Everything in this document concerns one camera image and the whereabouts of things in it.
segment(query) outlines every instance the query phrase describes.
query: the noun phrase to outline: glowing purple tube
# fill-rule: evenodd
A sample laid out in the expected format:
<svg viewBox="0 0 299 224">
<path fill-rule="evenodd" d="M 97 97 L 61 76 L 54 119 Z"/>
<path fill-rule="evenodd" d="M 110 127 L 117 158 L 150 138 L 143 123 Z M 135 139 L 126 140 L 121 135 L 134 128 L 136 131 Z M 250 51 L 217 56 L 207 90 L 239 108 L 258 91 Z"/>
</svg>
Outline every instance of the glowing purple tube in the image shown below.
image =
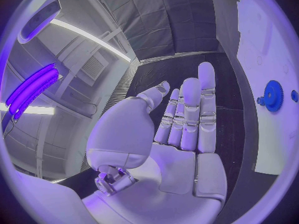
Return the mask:
<svg viewBox="0 0 299 224">
<path fill-rule="evenodd" d="M 45 66 L 41 70 L 34 73 L 32 76 L 30 76 L 27 80 L 25 80 L 18 88 L 15 89 L 15 91 L 10 95 L 10 97 L 6 101 L 6 105 L 9 106 L 15 98 L 24 90 L 26 87 L 28 87 L 33 81 L 35 81 L 37 78 L 42 76 L 44 73 L 48 72 L 49 70 L 53 69 L 55 66 L 55 63 L 52 63 L 50 65 Z"/>
<path fill-rule="evenodd" d="M 43 74 L 41 77 L 37 78 L 35 81 L 31 82 L 29 86 L 23 88 L 22 92 L 13 100 L 9 107 L 9 112 L 15 114 L 20 106 L 25 103 L 37 90 L 46 85 L 54 77 L 58 77 L 58 70 L 51 69 L 50 71 Z"/>
<path fill-rule="evenodd" d="M 19 119 L 21 115 L 24 113 L 24 111 L 27 109 L 27 107 L 46 89 L 48 89 L 51 85 L 53 85 L 56 81 L 58 81 L 58 73 L 57 76 L 49 80 L 47 83 L 45 83 L 43 86 L 41 86 L 37 91 L 35 91 L 18 109 L 18 112 L 15 113 L 14 119 Z"/>
</svg>

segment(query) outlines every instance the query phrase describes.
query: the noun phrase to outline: purple light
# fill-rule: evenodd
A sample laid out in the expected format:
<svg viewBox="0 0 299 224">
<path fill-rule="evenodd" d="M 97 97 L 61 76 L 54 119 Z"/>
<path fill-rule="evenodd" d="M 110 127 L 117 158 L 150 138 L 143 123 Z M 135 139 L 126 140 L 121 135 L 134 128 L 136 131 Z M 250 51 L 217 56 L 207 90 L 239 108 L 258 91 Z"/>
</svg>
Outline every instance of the purple light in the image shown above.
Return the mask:
<svg viewBox="0 0 299 224">
<path fill-rule="evenodd" d="M 18 88 L 15 89 L 15 91 L 10 95 L 10 97 L 6 101 L 6 105 L 9 106 L 15 98 L 24 90 L 26 87 L 28 87 L 33 81 L 35 81 L 38 77 L 46 73 L 47 71 L 53 69 L 55 66 L 55 63 L 52 63 L 50 65 L 45 66 L 41 70 L 34 73 L 32 76 L 30 76 L 27 80 L 25 80 Z"/>
<path fill-rule="evenodd" d="M 20 94 L 13 100 L 9 107 L 9 112 L 11 114 L 15 114 L 19 107 L 26 102 L 33 93 L 35 93 L 37 90 L 40 90 L 41 87 L 46 85 L 55 77 L 58 77 L 58 70 L 54 68 L 40 76 L 35 81 L 31 81 L 31 84 L 26 88 L 22 88 L 22 92 L 20 92 Z"/>
<path fill-rule="evenodd" d="M 53 85 L 56 81 L 58 81 L 58 73 L 57 76 L 49 80 L 43 86 L 41 86 L 37 91 L 35 91 L 19 108 L 18 112 L 14 115 L 14 119 L 19 119 L 24 111 L 28 108 L 28 106 L 46 89 L 48 89 L 51 85 Z"/>
</svg>

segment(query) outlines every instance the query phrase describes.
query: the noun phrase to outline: ceiling light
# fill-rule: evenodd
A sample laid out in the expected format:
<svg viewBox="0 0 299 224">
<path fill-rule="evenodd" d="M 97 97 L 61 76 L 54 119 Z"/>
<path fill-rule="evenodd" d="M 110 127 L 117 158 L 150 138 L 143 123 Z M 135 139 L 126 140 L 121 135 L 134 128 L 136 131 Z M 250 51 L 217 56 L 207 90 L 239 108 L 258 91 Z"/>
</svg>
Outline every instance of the ceiling light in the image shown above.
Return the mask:
<svg viewBox="0 0 299 224">
<path fill-rule="evenodd" d="M 75 27 L 75 26 L 73 26 L 71 24 L 68 24 L 66 22 L 63 22 L 63 21 L 60 21 L 60 20 L 57 20 L 57 19 L 53 19 L 51 21 L 51 23 L 53 23 L 55 25 L 58 25 L 58 26 L 61 26 L 61 27 L 64 27 L 66 29 L 69 29 L 71 31 L 74 31 L 74 32 L 76 32 L 76 33 L 78 33 L 78 34 L 80 34 L 82 36 L 85 36 L 85 37 L 91 39 L 92 41 L 98 43 L 99 45 L 101 45 L 101 46 L 107 48 L 108 50 L 112 51 L 116 55 L 124 58 L 126 61 L 128 61 L 128 62 L 131 61 L 131 59 L 128 56 L 126 56 L 125 54 L 123 54 L 119 50 L 115 49 L 114 47 L 112 47 L 111 45 L 109 45 L 108 43 L 106 43 L 105 41 L 102 41 L 101 39 L 93 36 L 92 34 L 89 34 L 86 31 L 83 31 L 83 30 L 81 30 L 81 29 L 79 29 L 79 28 L 77 28 L 77 27 Z"/>
<path fill-rule="evenodd" d="M 0 103 L 0 111 L 7 111 L 8 107 L 4 103 Z M 54 108 L 52 107 L 38 107 L 28 106 L 24 113 L 35 113 L 35 114 L 54 114 Z"/>
</svg>

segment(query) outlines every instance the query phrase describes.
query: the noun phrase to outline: black floor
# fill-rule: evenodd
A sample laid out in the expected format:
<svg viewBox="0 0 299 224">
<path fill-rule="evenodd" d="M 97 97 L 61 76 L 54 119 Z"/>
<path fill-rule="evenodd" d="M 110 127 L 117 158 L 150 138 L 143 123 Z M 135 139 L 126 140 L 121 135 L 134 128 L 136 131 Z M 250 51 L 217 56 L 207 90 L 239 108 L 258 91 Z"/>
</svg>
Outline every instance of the black floor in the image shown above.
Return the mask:
<svg viewBox="0 0 299 224">
<path fill-rule="evenodd" d="M 180 88 L 183 81 L 189 77 L 197 77 L 197 68 L 201 62 L 210 62 L 215 69 L 216 76 L 216 104 L 217 104 L 217 141 L 216 153 L 223 162 L 230 197 L 243 159 L 244 148 L 244 120 L 243 103 L 237 79 L 225 53 L 207 53 L 184 56 L 152 62 L 138 68 L 128 90 L 127 97 L 158 85 L 166 80 L 170 84 L 170 92 L 162 103 L 150 113 L 157 130 L 166 109 L 171 91 Z"/>
</svg>

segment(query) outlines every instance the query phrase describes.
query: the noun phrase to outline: air vent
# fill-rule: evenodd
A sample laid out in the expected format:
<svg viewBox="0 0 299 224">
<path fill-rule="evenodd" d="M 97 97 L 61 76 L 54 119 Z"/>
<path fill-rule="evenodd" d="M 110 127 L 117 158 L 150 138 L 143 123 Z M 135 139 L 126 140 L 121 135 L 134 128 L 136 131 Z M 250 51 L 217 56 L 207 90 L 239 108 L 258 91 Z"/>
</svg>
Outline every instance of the air vent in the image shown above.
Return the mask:
<svg viewBox="0 0 299 224">
<path fill-rule="evenodd" d="M 94 81 L 99 77 L 101 72 L 104 70 L 105 66 L 97 58 L 92 56 L 88 61 L 83 65 L 82 71 L 92 78 Z"/>
</svg>

